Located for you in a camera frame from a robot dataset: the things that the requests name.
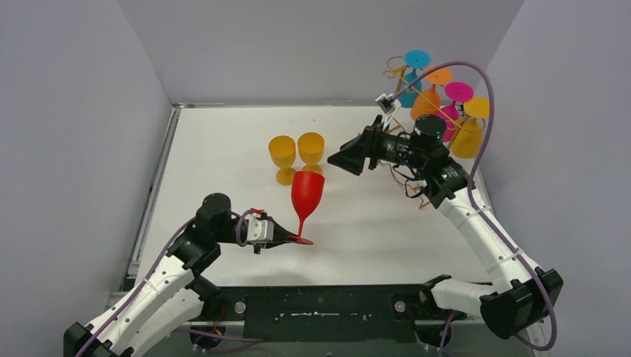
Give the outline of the yellow wine glass front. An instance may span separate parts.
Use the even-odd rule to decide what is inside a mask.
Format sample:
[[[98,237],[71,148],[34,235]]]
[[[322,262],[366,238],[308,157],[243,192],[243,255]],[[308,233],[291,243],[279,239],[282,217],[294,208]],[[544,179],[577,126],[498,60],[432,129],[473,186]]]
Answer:
[[[294,139],[279,135],[269,142],[268,149],[273,164],[278,168],[275,176],[277,182],[290,186],[295,175],[293,164],[296,160],[296,143]]]

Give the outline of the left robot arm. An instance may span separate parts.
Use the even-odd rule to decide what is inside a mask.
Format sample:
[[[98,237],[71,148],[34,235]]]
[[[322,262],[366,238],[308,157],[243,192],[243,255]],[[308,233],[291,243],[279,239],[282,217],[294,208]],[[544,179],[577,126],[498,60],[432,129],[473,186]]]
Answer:
[[[196,215],[167,241],[145,277],[117,303],[63,335],[64,356],[142,356],[182,324],[220,313],[220,289],[202,276],[223,243],[252,245],[255,253],[308,239],[282,228],[263,210],[250,220],[231,209],[224,193],[204,198]]]

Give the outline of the red plastic wine glass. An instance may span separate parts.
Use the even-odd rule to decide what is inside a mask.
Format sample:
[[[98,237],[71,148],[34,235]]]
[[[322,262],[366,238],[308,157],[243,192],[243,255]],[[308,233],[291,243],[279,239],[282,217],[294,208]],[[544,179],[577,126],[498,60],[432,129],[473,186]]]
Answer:
[[[291,202],[298,217],[298,233],[294,240],[300,245],[312,245],[313,242],[303,237],[304,223],[317,209],[324,191],[325,177],[311,171],[295,173],[291,185]]]

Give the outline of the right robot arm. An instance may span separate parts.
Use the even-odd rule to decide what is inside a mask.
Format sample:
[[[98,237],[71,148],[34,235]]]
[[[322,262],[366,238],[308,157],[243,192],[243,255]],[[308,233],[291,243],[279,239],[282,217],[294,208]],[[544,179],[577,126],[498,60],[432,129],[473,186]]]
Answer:
[[[490,279],[490,284],[465,283],[451,277],[432,282],[419,298],[420,311],[431,319],[447,310],[482,318],[496,336],[509,339],[550,315],[563,287],[560,274],[543,270],[501,227],[484,205],[467,171],[443,145],[446,123],[423,115],[411,133],[388,134],[382,118],[329,156],[328,164],[356,176],[381,161],[404,166],[432,206],[460,231]]]

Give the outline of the yellow wine glass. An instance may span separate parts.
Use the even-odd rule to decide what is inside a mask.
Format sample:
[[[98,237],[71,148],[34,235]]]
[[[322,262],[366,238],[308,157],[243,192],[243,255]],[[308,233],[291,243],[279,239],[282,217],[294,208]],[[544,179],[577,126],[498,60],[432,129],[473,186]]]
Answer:
[[[269,142],[268,149],[273,164],[278,168],[275,176],[277,182],[290,186],[295,175],[293,164],[296,160],[296,143],[294,139],[279,135]]]
[[[323,174],[319,166],[324,155],[324,138],[317,132],[307,132],[298,139],[298,154],[304,162],[303,171]]]
[[[464,103],[464,119],[452,141],[451,152],[463,159],[475,158],[484,140],[486,119],[490,114],[490,102],[485,97],[474,97]]]

